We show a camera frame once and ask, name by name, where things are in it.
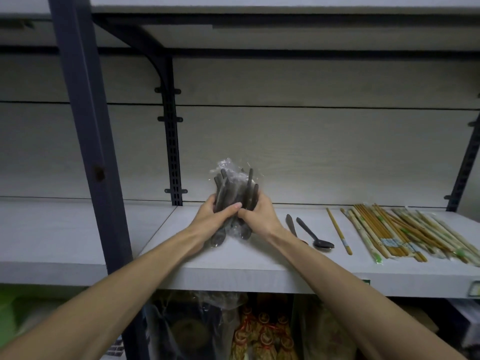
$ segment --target person's right hand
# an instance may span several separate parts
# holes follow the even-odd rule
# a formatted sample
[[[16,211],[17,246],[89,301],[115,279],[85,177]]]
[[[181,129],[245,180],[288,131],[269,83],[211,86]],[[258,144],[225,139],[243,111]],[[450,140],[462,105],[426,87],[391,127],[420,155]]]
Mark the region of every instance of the person's right hand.
[[[259,193],[255,209],[248,211],[242,208],[238,212],[238,217],[242,218],[255,234],[266,240],[285,231],[275,213],[271,199],[262,192]]]

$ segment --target black spoon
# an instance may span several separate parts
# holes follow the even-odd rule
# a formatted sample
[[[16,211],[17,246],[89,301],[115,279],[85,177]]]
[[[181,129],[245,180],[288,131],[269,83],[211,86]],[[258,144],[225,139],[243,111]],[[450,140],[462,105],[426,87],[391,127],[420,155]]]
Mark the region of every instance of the black spoon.
[[[320,240],[315,234],[308,228],[308,226],[299,218],[297,217],[297,223],[300,225],[302,229],[307,231],[309,235],[313,238],[313,247],[316,249],[333,249],[335,245],[329,241]]]

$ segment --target black shelf bracket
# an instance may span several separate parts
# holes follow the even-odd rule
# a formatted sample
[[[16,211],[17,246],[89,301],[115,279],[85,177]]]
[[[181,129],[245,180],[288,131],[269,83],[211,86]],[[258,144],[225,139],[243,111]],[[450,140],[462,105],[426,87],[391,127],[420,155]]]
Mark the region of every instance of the black shelf bracket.
[[[90,0],[48,0],[106,271],[133,260]],[[122,333],[129,360],[149,360],[142,313]]]
[[[180,175],[180,156],[177,123],[182,122],[177,117],[175,95],[182,91],[175,88],[173,80],[172,57],[165,53],[165,47],[153,38],[139,25],[120,25],[111,23],[105,15],[93,15],[93,21],[111,35],[116,36],[130,47],[144,54],[152,63],[160,77],[160,87],[155,88],[156,93],[162,94],[163,116],[158,121],[165,123],[166,154],[168,158],[168,175],[170,181],[169,191],[172,205],[182,206],[182,179]]]
[[[475,163],[480,148],[480,114],[478,115],[477,120],[470,122],[468,126],[473,127],[472,135],[466,147],[465,155],[463,156],[460,170],[456,177],[455,184],[453,185],[452,193],[445,196],[445,199],[448,199],[446,210],[451,212],[457,212],[459,208],[460,200],[462,199],[463,192],[467,186],[473,164]]]

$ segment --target black horizontal beam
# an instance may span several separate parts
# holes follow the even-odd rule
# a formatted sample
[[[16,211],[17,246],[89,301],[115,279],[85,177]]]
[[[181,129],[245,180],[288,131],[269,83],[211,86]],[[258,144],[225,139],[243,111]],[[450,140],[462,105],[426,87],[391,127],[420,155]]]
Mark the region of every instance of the black horizontal beam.
[[[172,57],[279,60],[480,60],[480,51],[165,49]]]
[[[103,56],[140,56],[134,48],[99,47]],[[56,46],[0,46],[0,54],[58,54]],[[279,60],[480,60],[480,51],[282,50],[165,48],[159,57]]]
[[[117,25],[218,25],[230,27],[466,27],[480,15],[447,14],[96,14]]]

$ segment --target person's left hand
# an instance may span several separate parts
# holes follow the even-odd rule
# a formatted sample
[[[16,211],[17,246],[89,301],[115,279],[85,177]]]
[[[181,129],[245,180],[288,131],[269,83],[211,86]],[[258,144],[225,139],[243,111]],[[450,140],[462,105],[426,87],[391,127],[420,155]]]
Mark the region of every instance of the person's left hand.
[[[204,242],[215,234],[224,221],[236,214],[242,207],[242,203],[238,202],[228,206],[223,211],[213,213],[214,202],[215,194],[212,194],[205,203],[200,206],[195,218],[184,230],[189,235],[195,236],[196,244],[190,251],[190,255],[199,252],[203,248]]]

